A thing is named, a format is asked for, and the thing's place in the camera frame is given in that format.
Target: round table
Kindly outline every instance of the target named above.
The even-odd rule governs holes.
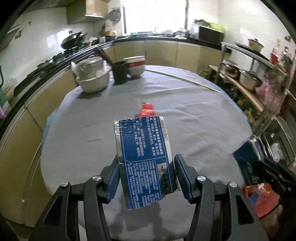
[[[41,155],[42,176],[51,194],[62,181],[83,183],[111,164],[116,155],[114,121],[134,118],[142,102],[152,103],[155,114],[165,117],[173,156],[182,154],[188,165],[213,182],[243,184],[232,156],[252,134],[243,112],[219,87],[197,74],[163,66],[146,69],[163,73],[145,71],[123,85],[113,85],[111,74],[101,92],[86,94],[77,87],[65,96]],[[186,237],[194,208],[176,191],[150,206],[128,210],[121,183],[111,203],[104,204],[110,235],[117,240]],[[79,223],[84,226],[82,204]]]

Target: black cup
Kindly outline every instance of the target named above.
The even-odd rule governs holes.
[[[113,77],[114,77],[114,83],[116,85],[121,85],[127,82],[127,71],[125,66],[125,61],[119,61],[114,63],[114,66],[112,67]]]

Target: toothpaste box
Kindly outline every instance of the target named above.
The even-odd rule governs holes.
[[[114,122],[120,178],[128,209],[160,201],[177,189],[163,117]]]

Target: black wok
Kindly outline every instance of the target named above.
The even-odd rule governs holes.
[[[63,49],[72,49],[72,48],[82,45],[82,43],[84,42],[84,40],[86,38],[87,33],[85,33],[83,35],[81,35],[81,32],[79,32],[79,33],[70,35],[69,37],[72,36],[70,39],[68,39],[69,37],[65,38],[61,44],[61,47]]]

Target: metal bolt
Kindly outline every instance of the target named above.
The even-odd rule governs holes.
[[[233,188],[236,188],[237,187],[237,183],[235,182],[230,182],[229,183],[229,186],[233,187]]]
[[[94,181],[100,181],[101,179],[102,179],[102,177],[100,175],[93,176]]]
[[[66,186],[68,186],[68,184],[69,184],[68,182],[62,182],[61,187],[65,188]]]
[[[198,176],[197,179],[201,182],[206,180],[205,176],[202,176],[202,175]]]

